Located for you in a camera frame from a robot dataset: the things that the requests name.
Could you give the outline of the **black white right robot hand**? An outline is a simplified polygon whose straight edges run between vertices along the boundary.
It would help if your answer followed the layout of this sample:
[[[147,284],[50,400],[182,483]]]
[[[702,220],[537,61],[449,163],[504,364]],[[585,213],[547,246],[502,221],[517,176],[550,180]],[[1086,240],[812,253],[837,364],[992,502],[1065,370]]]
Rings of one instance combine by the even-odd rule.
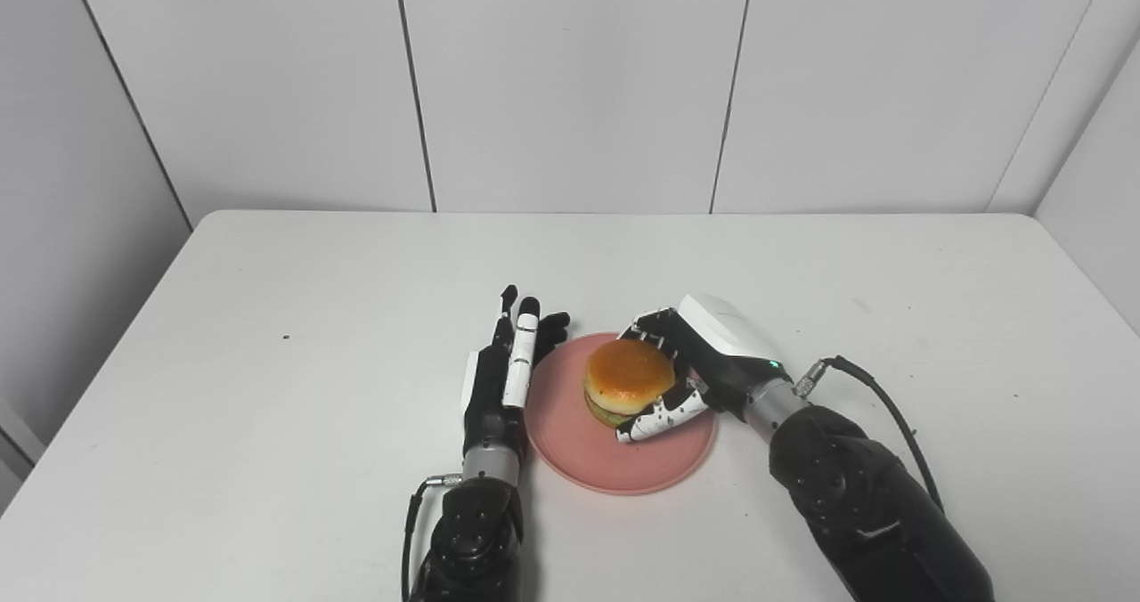
[[[666,353],[677,376],[640,414],[616,428],[619,444],[643,444],[687,424],[706,410],[736,417],[772,444],[777,428],[806,400],[773,345],[743,314],[712,295],[687,295],[679,306],[643,314],[620,334]]]

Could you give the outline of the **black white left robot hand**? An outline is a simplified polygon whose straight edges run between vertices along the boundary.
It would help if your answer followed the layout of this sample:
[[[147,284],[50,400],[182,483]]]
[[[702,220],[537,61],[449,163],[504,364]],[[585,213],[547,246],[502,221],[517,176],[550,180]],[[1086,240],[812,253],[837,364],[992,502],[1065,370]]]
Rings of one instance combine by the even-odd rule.
[[[492,331],[492,341],[477,352],[477,366],[469,379],[469,401],[463,416],[463,452],[473,448],[506,448],[526,459],[528,436],[526,434],[524,407],[504,402],[508,387],[508,364],[513,344],[516,343],[518,322],[512,319],[512,307],[518,301],[518,286],[510,284],[500,293],[500,314]],[[569,314],[546,314],[540,316],[542,303],[536,296],[526,296],[518,310],[520,315],[534,316],[534,355],[530,365],[542,363],[557,345],[565,343]]]

